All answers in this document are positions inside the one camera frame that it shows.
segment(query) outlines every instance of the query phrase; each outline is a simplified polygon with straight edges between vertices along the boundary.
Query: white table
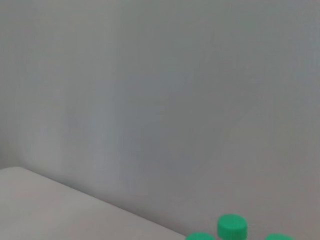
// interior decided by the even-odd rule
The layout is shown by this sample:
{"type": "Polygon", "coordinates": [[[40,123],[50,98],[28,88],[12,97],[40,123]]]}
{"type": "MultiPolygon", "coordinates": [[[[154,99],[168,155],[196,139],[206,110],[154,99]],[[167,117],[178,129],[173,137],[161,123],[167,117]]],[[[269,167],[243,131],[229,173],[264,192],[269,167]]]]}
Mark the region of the white table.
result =
{"type": "Polygon", "coordinates": [[[1,240],[183,240],[184,237],[23,168],[0,170],[1,240]]]}

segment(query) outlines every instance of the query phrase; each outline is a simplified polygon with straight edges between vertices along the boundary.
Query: green bottle cap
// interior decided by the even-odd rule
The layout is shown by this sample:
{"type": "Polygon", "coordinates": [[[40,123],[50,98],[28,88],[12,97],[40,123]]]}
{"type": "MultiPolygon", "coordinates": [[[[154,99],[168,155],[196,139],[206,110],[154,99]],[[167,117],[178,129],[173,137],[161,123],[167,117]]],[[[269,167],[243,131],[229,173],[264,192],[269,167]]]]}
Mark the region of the green bottle cap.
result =
{"type": "Polygon", "coordinates": [[[223,215],[218,220],[218,236],[223,240],[246,240],[247,221],[238,215],[223,215]]]}
{"type": "Polygon", "coordinates": [[[215,238],[205,232],[195,232],[187,236],[185,240],[215,240],[215,238]]]}
{"type": "Polygon", "coordinates": [[[270,234],[265,240],[294,240],[293,238],[282,234],[270,234]]]}

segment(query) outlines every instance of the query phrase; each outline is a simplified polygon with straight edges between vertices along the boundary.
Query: plastic cap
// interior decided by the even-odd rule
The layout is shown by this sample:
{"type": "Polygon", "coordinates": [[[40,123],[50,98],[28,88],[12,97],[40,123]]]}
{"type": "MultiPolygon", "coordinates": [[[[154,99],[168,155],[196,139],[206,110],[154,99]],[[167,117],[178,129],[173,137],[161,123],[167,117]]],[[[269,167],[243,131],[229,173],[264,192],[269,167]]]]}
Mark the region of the plastic cap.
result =
{"type": "Polygon", "coordinates": [[[293,238],[282,234],[270,234],[265,240],[294,240],[293,238]]]}
{"type": "Polygon", "coordinates": [[[238,215],[223,215],[218,220],[218,236],[223,240],[246,240],[247,221],[238,215]]]}
{"type": "Polygon", "coordinates": [[[195,232],[187,236],[185,240],[215,240],[215,238],[205,232],[195,232]]]}

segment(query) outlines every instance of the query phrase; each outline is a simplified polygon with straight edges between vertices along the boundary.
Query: table surface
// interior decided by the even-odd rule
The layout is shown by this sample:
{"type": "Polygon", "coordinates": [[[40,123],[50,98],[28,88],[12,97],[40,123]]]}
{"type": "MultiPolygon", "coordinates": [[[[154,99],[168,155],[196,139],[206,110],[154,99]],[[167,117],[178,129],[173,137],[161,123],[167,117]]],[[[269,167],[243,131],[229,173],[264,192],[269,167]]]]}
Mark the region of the table surface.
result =
{"type": "Polygon", "coordinates": [[[153,222],[23,168],[0,170],[1,240],[183,240],[153,222]]]}

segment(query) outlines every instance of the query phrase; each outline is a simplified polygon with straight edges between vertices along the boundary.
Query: gray wall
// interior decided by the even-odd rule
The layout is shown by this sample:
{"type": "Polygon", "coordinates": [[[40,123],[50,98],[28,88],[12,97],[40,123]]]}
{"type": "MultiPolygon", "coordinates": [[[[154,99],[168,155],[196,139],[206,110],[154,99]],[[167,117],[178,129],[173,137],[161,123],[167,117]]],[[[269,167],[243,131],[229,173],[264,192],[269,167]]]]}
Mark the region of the gray wall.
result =
{"type": "Polygon", "coordinates": [[[320,2],[1,0],[1,166],[183,234],[320,235],[320,2]]]}

